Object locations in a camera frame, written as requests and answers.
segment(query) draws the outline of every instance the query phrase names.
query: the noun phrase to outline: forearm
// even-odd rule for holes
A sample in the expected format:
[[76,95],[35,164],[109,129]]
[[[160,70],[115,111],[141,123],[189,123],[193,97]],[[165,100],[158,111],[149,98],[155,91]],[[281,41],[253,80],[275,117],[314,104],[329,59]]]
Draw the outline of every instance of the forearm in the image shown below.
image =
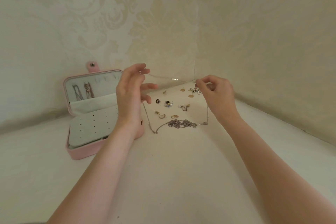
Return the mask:
[[232,137],[273,223],[336,223],[335,208],[240,117],[219,119]]
[[77,184],[48,223],[106,223],[117,183],[132,145],[132,129],[116,125]]

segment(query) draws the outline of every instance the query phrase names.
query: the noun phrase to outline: pink strap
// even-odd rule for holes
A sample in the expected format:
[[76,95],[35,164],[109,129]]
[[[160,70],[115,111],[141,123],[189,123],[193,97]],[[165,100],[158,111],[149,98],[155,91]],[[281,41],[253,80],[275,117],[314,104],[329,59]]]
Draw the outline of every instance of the pink strap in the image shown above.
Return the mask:
[[99,72],[100,71],[97,62],[95,62],[95,61],[89,61],[88,63],[86,63],[86,67],[87,67],[87,70],[89,70],[89,73],[94,73],[94,72]]

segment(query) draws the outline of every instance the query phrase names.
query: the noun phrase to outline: hand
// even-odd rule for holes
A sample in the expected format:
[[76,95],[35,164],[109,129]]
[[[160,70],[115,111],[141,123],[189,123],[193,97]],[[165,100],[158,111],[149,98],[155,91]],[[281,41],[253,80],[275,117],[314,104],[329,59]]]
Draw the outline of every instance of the hand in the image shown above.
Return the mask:
[[219,122],[240,117],[235,103],[235,92],[227,79],[208,75],[196,80],[207,104]]
[[151,97],[142,94],[141,91],[158,88],[153,83],[142,84],[145,80],[144,74],[150,72],[145,67],[146,64],[135,64],[126,68],[116,89],[119,111],[117,125],[129,125],[128,127],[135,133],[141,127],[141,103],[143,101],[149,104],[152,102]]

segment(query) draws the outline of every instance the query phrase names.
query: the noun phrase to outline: right hand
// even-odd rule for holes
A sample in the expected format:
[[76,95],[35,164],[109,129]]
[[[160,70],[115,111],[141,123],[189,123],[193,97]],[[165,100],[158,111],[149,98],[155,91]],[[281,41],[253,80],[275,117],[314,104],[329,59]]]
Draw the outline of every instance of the right hand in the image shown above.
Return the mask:
[[235,92],[229,80],[208,75],[196,80],[195,86],[202,92],[208,107],[219,122],[240,117],[236,108]]

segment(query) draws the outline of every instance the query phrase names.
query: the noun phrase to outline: necklace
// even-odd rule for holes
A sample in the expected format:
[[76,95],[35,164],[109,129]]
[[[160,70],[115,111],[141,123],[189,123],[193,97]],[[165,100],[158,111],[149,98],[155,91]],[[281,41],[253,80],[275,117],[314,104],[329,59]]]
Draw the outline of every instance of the necklace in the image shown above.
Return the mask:
[[145,107],[145,104],[142,103],[144,109],[145,109],[145,112],[146,112],[146,116],[147,116],[147,119],[148,119],[148,126],[149,128],[151,129],[151,131],[154,133],[154,134],[157,134],[158,133],[158,129],[163,127],[164,125],[167,125],[169,127],[174,127],[174,128],[186,128],[186,127],[193,127],[193,128],[197,128],[197,125],[208,125],[208,121],[209,121],[209,107],[207,106],[207,122],[203,122],[203,123],[193,123],[189,120],[170,120],[169,122],[166,122],[164,124],[162,124],[161,126],[159,126],[157,128],[156,131],[154,131],[152,129],[152,125],[151,125],[151,122],[149,120],[149,117],[148,117],[148,113],[147,113],[147,110],[146,110],[146,107]]

